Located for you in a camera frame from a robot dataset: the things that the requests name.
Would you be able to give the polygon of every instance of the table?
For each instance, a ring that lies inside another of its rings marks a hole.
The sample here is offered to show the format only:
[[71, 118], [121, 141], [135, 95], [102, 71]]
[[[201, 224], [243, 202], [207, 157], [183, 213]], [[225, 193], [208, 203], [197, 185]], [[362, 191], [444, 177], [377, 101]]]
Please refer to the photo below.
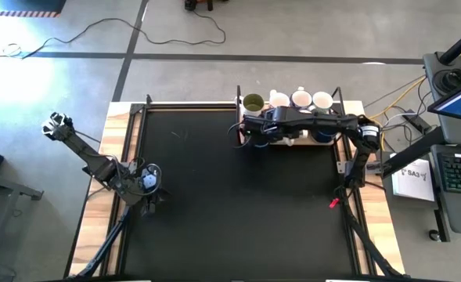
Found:
[[[228, 103], [228, 102], [211, 102], [211, 103]], [[179, 103], [156, 103], [156, 104], [179, 104]], [[345, 110], [348, 114], [363, 114], [364, 109], [361, 101], [345, 101]], [[124, 149], [124, 141], [126, 140], [126, 131], [128, 123], [133, 127], [132, 138], [129, 148], [124, 155], [128, 155], [130, 161], [135, 155], [136, 140], [140, 128], [139, 118], [135, 118], [134, 122], [130, 121], [131, 103], [118, 102], [111, 103], [108, 114], [106, 116], [106, 124], [103, 131], [102, 143], [99, 148], [101, 154], [114, 154], [120, 157]], [[344, 151], [342, 141], [339, 141], [340, 159], [344, 159]], [[376, 175], [368, 175], [366, 180], [380, 184], [381, 180]], [[101, 186], [92, 181], [88, 192], [92, 193], [100, 189]], [[398, 248], [397, 239], [394, 234], [394, 227], [391, 220], [390, 211], [387, 206], [387, 200], [384, 191], [374, 186], [365, 186], [360, 189], [364, 216], [369, 231], [369, 236], [378, 247], [382, 255], [388, 262], [399, 272], [404, 273], [404, 266], [400, 251]], [[104, 238], [106, 237], [107, 230], [109, 229], [109, 217], [113, 204], [113, 192], [104, 190], [91, 199], [83, 207], [83, 214], [79, 227], [77, 228], [76, 237], [70, 253], [69, 262], [65, 275], [75, 274], [84, 269], [88, 261], [99, 249]], [[353, 207], [353, 198], [351, 199], [351, 206], [354, 213], [357, 211]], [[120, 242], [117, 240], [112, 248], [110, 260], [108, 261], [107, 274], [115, 273], [117, 266], [118, 246]], [[369, 273], [368, 265], [366, 263], [366, 253], [362, 243], [356, 241], [358, 259], [361, 263], [362, 273]], [[103, 273], [103, 270], [96, 271], [96, 275]]]

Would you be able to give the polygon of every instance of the black floor stripe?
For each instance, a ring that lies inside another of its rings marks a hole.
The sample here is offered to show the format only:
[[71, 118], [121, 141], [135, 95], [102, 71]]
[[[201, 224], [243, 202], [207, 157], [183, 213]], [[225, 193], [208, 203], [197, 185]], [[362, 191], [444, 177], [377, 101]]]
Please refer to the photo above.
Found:
[[[80, 58], [80, 59], [123, 59], [127, 53], [112, 52], [38, 52], [39, 58]], [[211, 54], [131, 54], [132, 60], [206, 60], [242, 62], [284, 62], [284, 63], [385, 63], [401, 65], [423, 65], [422, 59], [406, 58], [365, 58], [327, 56], [261, 56], [261, 55], [211, 55]]]
[[[138, 29], [142, 28], [142, 18], [145, 13], [146, 4], [149, 0], [142, 0], [142, 3], [139, 6], [138, 16], [136, 16], [135, 27]], [[128, 77], [129, 67], [131, 66], [131, 61], [133, 57], [133, 52], [136, 48], [136, 42], [138, 42], [139, 30], [134, 29], [131, 34], [131, 39], [129, 40], [128, 50], [126, 51], [126, 57], [122, 63], [121, 72], [119, 73], [119, 78], [117, 79], [117, 84], [115, 85], [115, 90], [113, 91], [112, 102], [121, 101], [122, 91], [124, 90], [124, 85], [126, 83], [126, 78]]]

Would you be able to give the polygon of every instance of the mug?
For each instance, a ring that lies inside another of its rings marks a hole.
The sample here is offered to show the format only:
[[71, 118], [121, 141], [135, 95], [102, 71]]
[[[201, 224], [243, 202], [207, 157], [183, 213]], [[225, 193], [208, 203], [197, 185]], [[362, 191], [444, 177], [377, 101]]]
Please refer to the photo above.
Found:
[[329, 114], [333, 105], [333, 97], [326, 92], [317, 92], [312, 97], [313, 110], [323, 114]]
[[270, 98], [268, 99], [271, 107], [289, 107], [290, 97], [286, 94], [277, 92], [275, 89], [270, 90]]
[[291, 104], [301, 110], [308, 109], [312, 104], [312, 95], [300, 86], [296, 92], [291, 94]]
[[261, 114], [265, 101], [258, 94], [248, 94], [240, 97], [240, 111], [244, 115], [257, 117]]

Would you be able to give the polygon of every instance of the black table surface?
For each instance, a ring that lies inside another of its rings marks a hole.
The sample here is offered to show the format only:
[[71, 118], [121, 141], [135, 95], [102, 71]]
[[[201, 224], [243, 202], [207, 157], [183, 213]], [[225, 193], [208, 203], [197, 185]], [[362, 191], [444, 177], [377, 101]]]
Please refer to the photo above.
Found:
[[125, 273], [162, 280], [351, 275], [332, 146], [234, 149], [235, 111], [153, 112], [142, 146], [172, 199], [132, 214]]

